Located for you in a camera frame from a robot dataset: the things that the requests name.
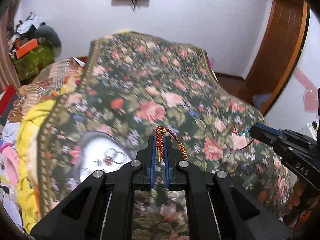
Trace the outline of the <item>grey pillow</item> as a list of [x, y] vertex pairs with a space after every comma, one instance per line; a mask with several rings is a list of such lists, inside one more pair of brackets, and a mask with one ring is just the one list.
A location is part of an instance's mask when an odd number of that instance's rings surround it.
[[54, 31], [54, 29], [48, 25], [41, 25], [34, 33], [35, 38], [45, 40], [54, 48], [61, 47], [61, 41]]

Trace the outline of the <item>red flat box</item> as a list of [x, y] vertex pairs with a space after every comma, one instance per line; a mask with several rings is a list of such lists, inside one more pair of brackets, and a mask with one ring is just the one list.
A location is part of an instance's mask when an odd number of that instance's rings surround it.
[[0, 115], [4, 116], [13, 107], [14, 101], [17, 99], [17, 93], [13, 85], [8, 85], [1, 97]]

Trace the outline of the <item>striped pink curtain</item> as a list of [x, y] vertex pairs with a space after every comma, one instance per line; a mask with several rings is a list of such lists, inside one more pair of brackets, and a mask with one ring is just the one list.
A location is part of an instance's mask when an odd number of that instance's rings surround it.
[[20, 81], [9, 56], [8, 42], [14, 34], [14, 18], [20, 0], [12, 0], [7, 10], [1, 18], [1, 52], [0, 52], [0, 90], [5, 91], [8, 85], [13, 85], [15, 89], [20, 88]]

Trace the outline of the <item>wooden door frame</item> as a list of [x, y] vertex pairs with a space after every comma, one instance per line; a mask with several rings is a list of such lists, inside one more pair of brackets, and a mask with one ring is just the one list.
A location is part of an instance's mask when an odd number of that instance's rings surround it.
[[254, 96], [266, 96], [265, 115], [289, 81], [300, 58], [310, 19], [304, 0], [273, 0], [263, 41], [245, 79]]

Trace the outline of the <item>purple jewelry tin box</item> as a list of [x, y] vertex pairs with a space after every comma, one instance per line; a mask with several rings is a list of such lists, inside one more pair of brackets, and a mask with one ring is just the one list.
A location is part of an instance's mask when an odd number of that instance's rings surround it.
[[73, 167], [77, 183], [83, 182], [96, 170], [114, 172], [134, 159], [119, 141], [101, 131], [86, 132], [79, 146], [80, 159]]

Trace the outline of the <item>yellow blanket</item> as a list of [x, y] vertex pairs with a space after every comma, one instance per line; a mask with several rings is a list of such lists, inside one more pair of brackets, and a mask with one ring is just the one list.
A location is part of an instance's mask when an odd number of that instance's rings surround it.
[[37, 136], [49, 116], [55, 100], [45, 100], [33, 106], [18, 129], [16, 151], [19, 160], [17, 200], [21, 207], [24, 230], [29, 233], [41, 219], [37, 178]]

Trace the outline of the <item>patterned beige quilt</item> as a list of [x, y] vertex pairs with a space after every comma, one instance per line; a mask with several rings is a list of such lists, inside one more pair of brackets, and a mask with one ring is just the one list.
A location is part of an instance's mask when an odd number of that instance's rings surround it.
[[18, 98], [8, 115], [9, 122], [21, 122], [36, 104], [75, 91], [84, 67], [84, 61], [75, 57], [46, 66], [30, 84], [18, 90]]

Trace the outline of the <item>floral bed cover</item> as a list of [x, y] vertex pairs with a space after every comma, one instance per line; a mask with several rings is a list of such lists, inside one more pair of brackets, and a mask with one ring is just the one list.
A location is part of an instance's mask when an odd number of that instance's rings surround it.
[[[128, 32], [99, 38], [75, 91], [59, 96], [38, 139], [41, 220], [32, 239], [291, 239], [281, 221], [290, 173], [251, 138], [262, 114], [228, 94], [206, 52]], [[86, 132], [101, 131], [134, 156], [77, 183]], [[136, 188], [139, 150], [156, 139], [155, 184]], [[180, 150], [180, 190], [165, 186], [164, 137]]]

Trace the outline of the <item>orange box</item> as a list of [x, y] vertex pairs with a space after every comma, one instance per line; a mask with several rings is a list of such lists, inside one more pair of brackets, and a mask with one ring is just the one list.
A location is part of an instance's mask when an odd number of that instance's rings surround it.
[[24, 45], [21, 45], [16, 49], [16, 58], [20, 59], [25, 54], [35, 49], [37, 46], [38, 46], [37, 39], [33, 38], [32, 40], [28, 41], [27, 43], [25, 43]]

